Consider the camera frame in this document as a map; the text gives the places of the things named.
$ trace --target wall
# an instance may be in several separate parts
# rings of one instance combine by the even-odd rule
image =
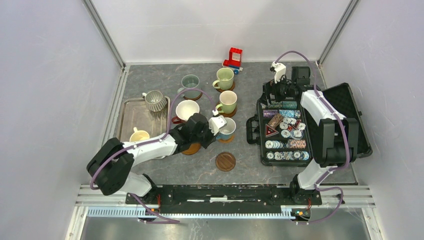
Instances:
[[[127,63],[319,58],[349,0],[92,0]],[[284,60],[300,60],[290,54]]]
[[[327,85],[348,82],[374,153],[358,159],[389,240],[422,239],[424,2],[361,1],[328,59]]]
[[[0,239],[64,239],[120,68],[79,0],[0,3]]]

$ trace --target round brown coaster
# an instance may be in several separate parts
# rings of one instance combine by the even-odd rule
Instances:
[[[216,89],[218,92],[222,93],[222,92],[224,92],[224,91],[233,91],[235,87],[236,87],[236,81],[233,81],[233,82],[232,82],[232,86],[231,86],[229,89],[227,89],[227,90],[222,90],[221,88],[215,88],[215,89]]]
[[[236,166],[236,158],[229,152],[221,152],[216,156],[215,164],[219,170],[228,172]]]
[[[200,93],[200,95],[199,95],[198,97],[196,97],[196,98],[188,98],[188,97],[186,97],[186,96],[183,96],[183,98],[184,98],[185,100],[193,100],[193,101],[196,101],[196,100],[199,100],[199,99],[202,97],[202,95],[203,95],[203,92],[201,92],[201,93]]]
[[[193,143],[192,145],[190,145],[190,147],[187,150],[185,150],[181,153],[184,154],[184,155],[193,155],[193,154],[195,154],[199,151],[201,146],[202,145],[200,143]]]
[[[228,140],[218,139],[218,141],[223,144],[231,143],[232,140],[234,140],[234,134],[230,138],[228,138]]]
[[[234,115],[236,115],[236,113],[237,113],[237,106],[235,106],[234,111],[232,111],[232,113],[223,112],[223,113],[219,113],[219,115],[224,116],[224,118],[232,118],[232,117],[234,117]]]

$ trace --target metal corner post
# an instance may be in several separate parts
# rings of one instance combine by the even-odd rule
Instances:
[[[97,27],[98,31],[100,32],[101,36],[103,37],[104,41],[106,42],[107,46],[109,47],[110,51],[113,54],[113,57],[115,58],[118,65],[123,69],[125,68],[125,62],[122,59],[120,53],[118,52],[117,47],[114,44],[114,41],[112,41],[111,36],[108,33],[108,30],[105,27],[105,24],[103,23],[102,19],[100,18],[99,13],[96,10],[96,7],[94,6],[92,0],[82,0],[85,7],[87,8],[88,13],[90,14],[91,18],[93,19],[93,22],[95,26]]]
[[[360,0],[350,0],[349,4],[347,5],[346,9],[344,10],[343,15],[341,16],[340,20],[337,23],[337,26],[335,27],[333,33],[331,34],[330,39],[328,40],[327,44],[324,47],[324,50],[322,51],[321,55],[318,58],[318,65],[323,64],[323,62],[326,60],[327,56],[329,55],[331,49],[333,48],[334,44],[336,43],[337,39],[339,38],[340,33],[342,32],[343,28],[345,27],[346,23],[348,22],[350,16],[352,15],[354,9],[358,5],[358,2]]]

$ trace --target metal tray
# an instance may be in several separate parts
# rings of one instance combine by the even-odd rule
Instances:
[[[165,133],[171,105],[171,99],[167,96],[165,99],[168,104],[158,112],[149,111],[142,97],[124,101],[120,108],[116,137],[121,142],[128,142],[134,127],[148,132],[151,138]]]

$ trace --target cup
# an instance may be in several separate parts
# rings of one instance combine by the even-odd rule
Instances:
[[[182,87],[177,90],[177,93],[184,89],[202,89],[198,76],[193,74],[183,77],[181,79],[181,85]],[[184,92],[182,96],[186,97],[187,99],[196,99],[200,96],[200,94],[202,94],[200,91],[192,90]]]
[[[160,112],[167,105],[167,100],[160,91],[149,91],[148,93],[142,93],[146,102],[147,109],[152,112]]]
[[[223,67],[216,72],[218,80],[212,83],[212,86],[216,89],[228,90],[233,86],[234,83],[234,72],[231,68]]]
[[[237,94],[233,91],[223,91],[219,95],[219,104],[216,105],[215,109],[220,114],[230,114],[236,109],[237,106]]]
[[[193,114],[199,113],[200,107],[193,100],[184,100],[175,108],[176,116],[172,118],[173,124],[185,123]]]
[[[130,142],[137,142],[150,138],[149,133],[144,130],[138,130],[137,127],[134,127],[133,130],[134,133],[129,137]]]
[[[234,135],[234,132],[236,131],[236,122],[229,117],[226,117],[225,120],[226,120],[226,125],[219,130],[219,134],[218,136],[216,136],[217,140],[219,139],[223,141],[229,140]]]

